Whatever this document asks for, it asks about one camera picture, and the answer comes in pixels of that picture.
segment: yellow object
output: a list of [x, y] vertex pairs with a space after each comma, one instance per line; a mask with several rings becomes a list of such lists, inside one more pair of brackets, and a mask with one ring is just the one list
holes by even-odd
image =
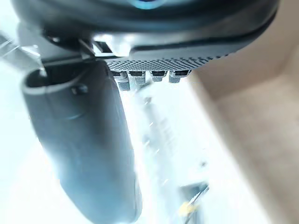
[[188, 204], [188, 202], [184, 202], [178, 210], [178, 214], [183, 217], [187, 217], [190, 213], [194, 212], [198, 206], [194, 206], [192, 204]]

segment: curved black handle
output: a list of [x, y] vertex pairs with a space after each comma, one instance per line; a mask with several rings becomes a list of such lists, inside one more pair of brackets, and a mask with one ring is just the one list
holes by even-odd
[[134, 222], [142, 199], [121, 98], [105, 62], [53, 84], [30, 73], [22, 91], [69, 198], [95, 224]]

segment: beige wall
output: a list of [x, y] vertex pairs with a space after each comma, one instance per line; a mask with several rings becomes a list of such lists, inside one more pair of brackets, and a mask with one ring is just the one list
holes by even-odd
[[299, 223], [298, 9], [282, 0], [258, 40], [190, 77], [207, 91], [206, 110], [273, 223]]
[[220, 98], [277, 76], [299, 43], [299, 1], [281, 0], [269, 29], [251, 45], [197, 69], [211, 97]]

